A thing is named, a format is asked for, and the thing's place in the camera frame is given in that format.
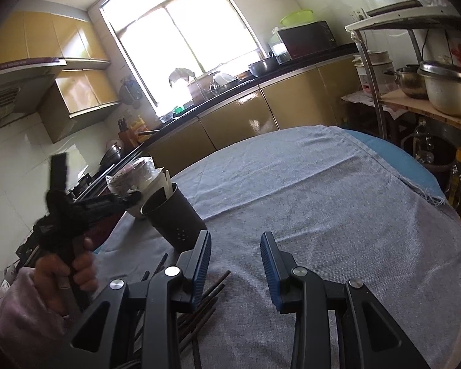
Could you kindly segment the person's left hand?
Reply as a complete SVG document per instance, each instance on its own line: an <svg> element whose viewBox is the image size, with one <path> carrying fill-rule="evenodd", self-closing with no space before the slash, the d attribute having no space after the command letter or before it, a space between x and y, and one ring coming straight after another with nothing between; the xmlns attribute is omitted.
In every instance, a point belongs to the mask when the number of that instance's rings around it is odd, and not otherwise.
<svg viewBox="0 0 461 369"><path fill-rule="evenodd" d="M84 238L84 251L72 263L65 264L54 253L41 257L35 264L33 283L45 306L51 311L65 316L67 308L61 296L59 281L69 279L72 272L74 283L83 291L93 293L98 288L96 278L94 245L90 238Z"/></svg>

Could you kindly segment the pink left sleeve forearm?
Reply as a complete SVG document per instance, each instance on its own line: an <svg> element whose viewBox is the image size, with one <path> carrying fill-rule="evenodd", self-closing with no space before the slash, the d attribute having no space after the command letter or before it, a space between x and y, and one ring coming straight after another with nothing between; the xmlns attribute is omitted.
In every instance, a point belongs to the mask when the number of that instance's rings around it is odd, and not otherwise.
<svg viewBox="0 0 461 369"><path fill-rule="evenodd" d="M0 368L44 368L71 324L47 308L24 268L0 299Z"/></svg>

